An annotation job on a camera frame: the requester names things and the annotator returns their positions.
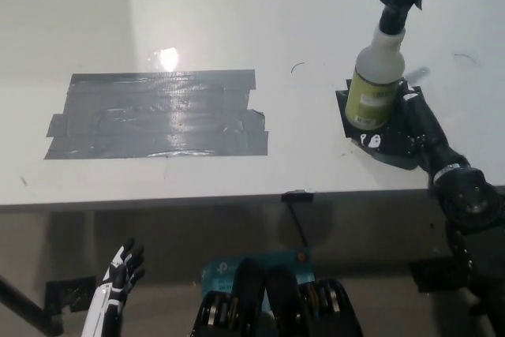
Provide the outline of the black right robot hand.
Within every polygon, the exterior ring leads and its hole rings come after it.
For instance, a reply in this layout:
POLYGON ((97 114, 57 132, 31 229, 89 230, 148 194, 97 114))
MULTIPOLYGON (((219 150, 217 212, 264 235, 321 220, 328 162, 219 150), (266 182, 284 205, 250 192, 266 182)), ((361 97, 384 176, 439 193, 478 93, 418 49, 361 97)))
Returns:
POLYGON ((412 87, 402 79, 392 103, 387 122, 372 131, 356 129, 352 141, 377 161, 403 170, 414 170, 419 166, 417 138, 412 134, 402 109, 402 96, 408 92, 422 93, 418 86, 412 87))

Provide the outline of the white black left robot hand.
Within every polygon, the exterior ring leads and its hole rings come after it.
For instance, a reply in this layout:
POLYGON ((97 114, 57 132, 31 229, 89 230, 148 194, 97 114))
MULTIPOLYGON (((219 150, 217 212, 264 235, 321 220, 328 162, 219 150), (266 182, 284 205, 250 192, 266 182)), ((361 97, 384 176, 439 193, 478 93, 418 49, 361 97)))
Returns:
POLYGON ((115 253, 99 286, 107 305, 118 308, 125 305, 132 289, 145 275, 143 263, 144 247, 130 238, 115 253))

